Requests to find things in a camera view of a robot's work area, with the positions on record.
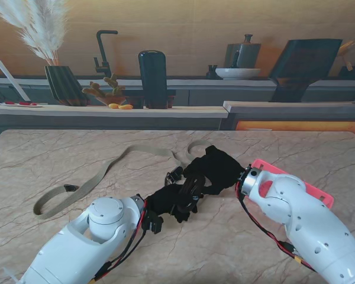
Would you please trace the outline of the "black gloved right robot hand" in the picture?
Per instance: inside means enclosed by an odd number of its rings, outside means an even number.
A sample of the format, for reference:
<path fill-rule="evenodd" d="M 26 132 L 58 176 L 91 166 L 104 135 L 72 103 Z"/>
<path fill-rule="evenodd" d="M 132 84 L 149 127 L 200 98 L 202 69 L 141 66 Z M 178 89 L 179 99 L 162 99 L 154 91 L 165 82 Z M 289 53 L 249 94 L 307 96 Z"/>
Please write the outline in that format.
<path fill-rule="evenodd" d="M 202 190 L 204 195 L 219 195 L 223 189 L 235 185 L 245 172 L 236 159 L 211 145 L 205 149 L 205 155 L 195 158 L 183 171 L 184 177 L 194 174 L 205 176 L 211 185 Z"/>

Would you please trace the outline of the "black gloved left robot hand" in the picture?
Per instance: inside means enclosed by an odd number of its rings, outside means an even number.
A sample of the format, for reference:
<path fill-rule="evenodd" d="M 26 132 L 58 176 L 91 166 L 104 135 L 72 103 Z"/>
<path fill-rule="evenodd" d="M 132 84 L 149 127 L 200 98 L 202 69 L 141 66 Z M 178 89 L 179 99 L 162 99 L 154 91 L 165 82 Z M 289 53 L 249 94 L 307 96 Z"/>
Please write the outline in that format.
<path fill-rule="evenodd" d="M 179 193 L 182 187 L 183 185 L 174 183 L 159 189 L 146 198 L 147 209 L 157 215 L 170 214 L 175 217 L 178 223 L 187 221 L 191 213 L 182 213 L 177 209 L 177 206 L 187 206 L 193 202 L 193 199 L 190 194 Z"/>

